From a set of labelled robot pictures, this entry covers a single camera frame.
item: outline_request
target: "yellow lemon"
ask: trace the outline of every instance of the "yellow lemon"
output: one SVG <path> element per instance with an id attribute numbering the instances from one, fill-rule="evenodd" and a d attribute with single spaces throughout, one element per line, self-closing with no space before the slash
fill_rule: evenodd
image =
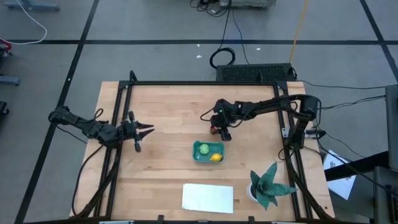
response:
<path id="1" fill-rule="evenodd" d="M 210 161 L 219 162 L 219 161 L 221 161 L 222 158 L 223 158 L 223 156 L 220 153 L 214 153 L 211 156 Z"/>

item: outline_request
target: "white paper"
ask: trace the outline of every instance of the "white paper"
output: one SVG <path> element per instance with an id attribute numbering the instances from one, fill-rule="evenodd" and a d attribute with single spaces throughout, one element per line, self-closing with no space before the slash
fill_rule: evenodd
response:
<path id="1" fill-rule="evenodd" d="M 335 152 L 329 149 L 329 152 L 333 155 L 338 156 Z M 347 162 L 347 160 L 339 157 L 342 161 Z M 343 163 L 333 156 L 327 154 L 325 159 L 323 160 L 323 170 L 327 170 L 336 166 L 340 166 Z M 332 180 L 328 182 L 328 188 L 334 193 L 338 194 L 340 197 L 348 200 L 349 194 L 351 193 L 351 189 L 353 188 L 354 181 L 356 175 L 352 175 L 351 177 L 346 177 L 339 180 Z"/>
<path id="2" fill-rule="evenodd" d="M 184 184 L 182 209 L 233 214 L 234 188 L 220 185 Z"/>

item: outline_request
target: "wooden table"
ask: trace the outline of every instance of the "wooden table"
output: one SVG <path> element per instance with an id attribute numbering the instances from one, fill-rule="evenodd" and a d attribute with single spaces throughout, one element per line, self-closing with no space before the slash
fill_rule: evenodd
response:
<path id="1" fill-rule="evenodd" d="M 288 83 L 288 86 L 290 94 L 305 93 L 301 82 Z M 117 82 L 102 84 L 97 104 L 97 109 L 104 109 L 100 120 L 111 120 L 117 87 Z M 201 114 L 214 106 L 217 99 L 256 102 L 273 97 L 271 86 L 134 85 L 130 110 L 134 110 L 136 119 L 141 123 L 154 124 L 155 131 L 141 142 L 141 153 L 134 150 L 133 141 L 124 142 L 112 219 L 156 220 L 158 215 L 164 215 L 166 220 L 247 221 L 248 216 L 254 216 L 256 221 L 295 220 L 291 196 L 277 197 L 279 206 L 270 204 L 267 211 L 246 196 L 250 170 L 262 175 L 274 162 L 278 163 L 275 182 L 289 184 L 285 162 L 277 156 L 282 149 L 282 140 L 276 112 L 262 114 L 243 122 L 238 128 L 229 129 L 233 139 L 223 142 L 226 156 L 222 163 L 201 164 L 192 158 L 192 145 L 196 140 L 221 141 L 219 135 L 208 133 L 210 123 L 199 119 Z M 318 150 L 315 140 L 306 139 L 305 145 Z M 89 140 L 85 158 L 98 146 L 96 140 Z M 83 170 L 76 195 L 77 211 L 86 205 L 98 188 L 104 152 L 103 149 L 95 155 Z M 320 156 L 308 149 L 302 149 L 301 155 L 309 191 L 334 217 Z M 182 185 L 185 183 L 233 186 L 234 213 L 228 215 L 181 209 Z M 107 199 L 106 192 L 102 215 Z M 305 217 L 300 191 L 298 200 L 301 216 Z"/>

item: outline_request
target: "green plant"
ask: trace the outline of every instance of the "green plant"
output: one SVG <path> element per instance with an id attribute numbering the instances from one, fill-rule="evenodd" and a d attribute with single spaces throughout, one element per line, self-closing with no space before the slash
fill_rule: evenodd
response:
<path id="1" fill-rule="evenodd" d="M 252 182 L 251 193 L 253 197 L 267 210 L 269 202 L 278 206 L 276 196 L 284 196 L 295 192 L 297 189 L 284 184 L 275 184 L 274 178 L 277 170 L 277 164 L 268 168 L 267 172 L 260 178 L 253 170 L 250 171 Z"/>

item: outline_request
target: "floor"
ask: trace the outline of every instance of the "floor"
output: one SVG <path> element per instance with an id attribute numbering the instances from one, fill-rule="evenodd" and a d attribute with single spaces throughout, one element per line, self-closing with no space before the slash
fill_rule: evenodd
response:
<path id="1" fill-rule="evenodd" d="M 16 218 L 49 130 L 47 116 L 57 103 L 91 117 L 101 82 L 126 80 L 130 70 L 139 80 L 215 79 L 208 59 L 219 46 L 225 17 L 197 12 L 188 0 L 52 2 L 59 3 L 60 12 L 30 12 L 47 28 L 46 41 L 14 45 L 14 56 L 5 58 L 0 68 L 22 79 L 20 86 L 0 86 L 0 100 L 11 111 L 0 130 L 0 169 L 6 180 L 0 182 L 0 223 Z M 234 10 L 250 63 L 289 61 L 303 5 L 304 0 L 278 0 L 265 11 Z M 298 79 L 320 85 L 396 84 L 397 11 L 395 0 L 310 1 L 292 62 Z M 44 34 L 20 10 L 0 7 L 0 21 L 0 36 L 8 40 L 35 40 Z M 232 19 L 225 39 L 240 39 Z M 235 43 L 227 46 L 235 50 L 236 64 L 245 64 L 239 41 L 230 43 Z M 215 63 L 226 64 L 229 57 L 220 54 Z M 383 89 L 306 88 L 325 106 L 384 94 Z M 363 156 L 387 149 L 383 100 L 324 111 L 322 118 L 322 129 Z M 322 144 L 351 160 L 360 158 L 328 137 Z M 25 222 L 68 217 L 84 149 L 55 131 Z M 339 218 L 359 219 L 335 210 Z"/>

